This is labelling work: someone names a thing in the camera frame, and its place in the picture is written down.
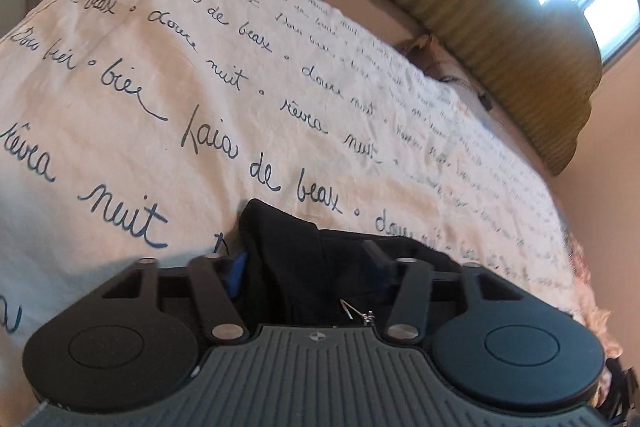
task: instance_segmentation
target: green headboard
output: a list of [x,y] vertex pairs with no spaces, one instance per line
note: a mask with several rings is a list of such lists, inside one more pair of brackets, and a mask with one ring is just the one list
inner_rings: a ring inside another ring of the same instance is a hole
[[575,153],[602,76],[570,0],[391,0],[446,45],[529,138],[551,174]]

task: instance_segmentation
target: bedsheet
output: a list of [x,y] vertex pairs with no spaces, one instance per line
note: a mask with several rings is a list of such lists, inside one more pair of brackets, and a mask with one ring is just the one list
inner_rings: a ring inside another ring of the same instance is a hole
[[0,425],[20,350],[140,257],[260,198],[405,235],[579,317],[546,185],[448,86],[320,0],[46,0],[0,41]]

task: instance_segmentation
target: gray ribbed panel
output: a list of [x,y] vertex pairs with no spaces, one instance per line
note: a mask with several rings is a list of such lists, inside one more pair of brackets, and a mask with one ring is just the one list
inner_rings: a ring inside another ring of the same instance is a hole
[[[325,338],[314,341],[313,333]],[[586,407],[509,417],[449,390],[416,349],[370,328],[264,327],[244,346],[217,347],[173,396],[129,413],[88,415],[46,405],[29,427],[602,427]]]

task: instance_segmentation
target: bed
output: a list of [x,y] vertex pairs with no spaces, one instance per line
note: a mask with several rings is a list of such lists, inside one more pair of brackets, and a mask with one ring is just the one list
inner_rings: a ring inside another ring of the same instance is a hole
[[45,0],[0,41],[0,425],[36,328],[132,260],[228,249],[259,198],[404,235],[585,320],[539,173],[320,0]]

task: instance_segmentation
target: black object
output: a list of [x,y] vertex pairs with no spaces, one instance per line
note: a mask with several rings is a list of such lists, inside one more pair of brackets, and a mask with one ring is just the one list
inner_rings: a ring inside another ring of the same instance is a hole
[[[606,425],[584,405],[597,339],[489,270],[434,269],[450,260],[415,241],[319,231],[257,200],[240,225],[233,304],[232,259],[143,259],[40,328],[23,366],[57,406],[27,425]],[[358,327],[340,299],[375,325]]]

